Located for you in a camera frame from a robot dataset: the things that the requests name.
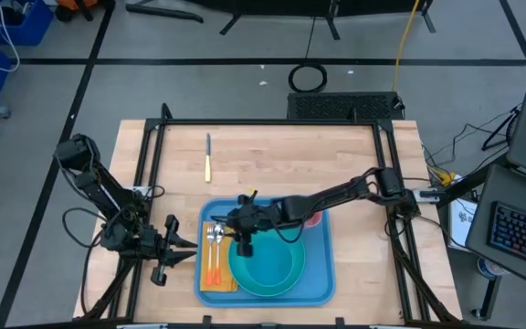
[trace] red object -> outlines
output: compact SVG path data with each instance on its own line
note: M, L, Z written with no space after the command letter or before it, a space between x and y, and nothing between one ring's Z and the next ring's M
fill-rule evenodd
M315 213L310 219L306 221L306 228L312 228L321 222L321 212Z

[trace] utensil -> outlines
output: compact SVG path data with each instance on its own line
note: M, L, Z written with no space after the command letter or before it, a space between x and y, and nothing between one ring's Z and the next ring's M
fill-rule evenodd
M205 181L210 183L210 133L206 134Z
M220 242L225 236L225 229L220 225L215 225L216 236L216 269L215 269L215 284L220 284Z
M293 239L299 228L281 231L286 239ZM303 273L306 253L303 240L287 243L275 230L259 232L252 237L258 248L253 257L237 255L237 243L233 240L228 251L228 263L238 285L259 297L274 297L291 289Z
M211 224L206 231L208 239L208 272L206 273L206 285L212 285L212 243L215 241L215 227Z

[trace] yellow cable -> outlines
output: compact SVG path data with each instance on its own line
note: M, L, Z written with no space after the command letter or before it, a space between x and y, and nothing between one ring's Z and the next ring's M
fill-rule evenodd
M394 63L394 80L393 80L393 91L397 91L397 82L399 81L399 63L401 62L401 57L403 56L403 47L405 45L405 39L411 28L411 23L413 22L413 17L416 15L417 6L419 5L419 0L416 0L416 3L413 5L413 10L411 11L411 16L405 27L405 32L403 32L403 37L401 37L401 44L399 44L399 51L397 52L397 61Z

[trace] yellow handle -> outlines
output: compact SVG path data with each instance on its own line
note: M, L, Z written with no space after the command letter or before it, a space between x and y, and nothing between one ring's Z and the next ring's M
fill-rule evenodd
M210 155L206 156L205 181L210 183Z

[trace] floor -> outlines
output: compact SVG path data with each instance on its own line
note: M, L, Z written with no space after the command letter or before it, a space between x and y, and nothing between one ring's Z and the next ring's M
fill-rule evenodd
M176 118L285 117L287 76L306 55L311 19L242 17L223 37L218 30L230 15L167 4L205 22L129 14L118 2L112 12L97 9L93 22L54 21L39 47L19 49L23 65L0 97L12 110L0 119L0 325L67 321L74 310L85 252L65 235L60 216L87 205L52 170L58 140L85 133L108 165L120 120L156 117L164 101ZM434 152L465 123L482 124L521 102L526 0L436 0L430 15L437 32L418 16L407 38L399 93L407 119L417 120ZM338 18L340 41L325 21L316 21L308 56L329 58L326 91L390 90L407 17ZM300 88L317 81L305 70L296 79ZM479 150L486 137L476 133L460 142L456 161L444 167L469 173L493 153ZM450 155L448 148L436 160ZM71 223L83 239L92 225ZM18 255L27 260L29 249L20 251L27 232L37 238L26 270L12 275ZM478 323L469 310L480 306L487 281L477 274L475 257L448 253L464 318ZM11 286L19 284L14 300L13 289L5 293L10 276ZM526 281L503 280L486 324L526 328Z

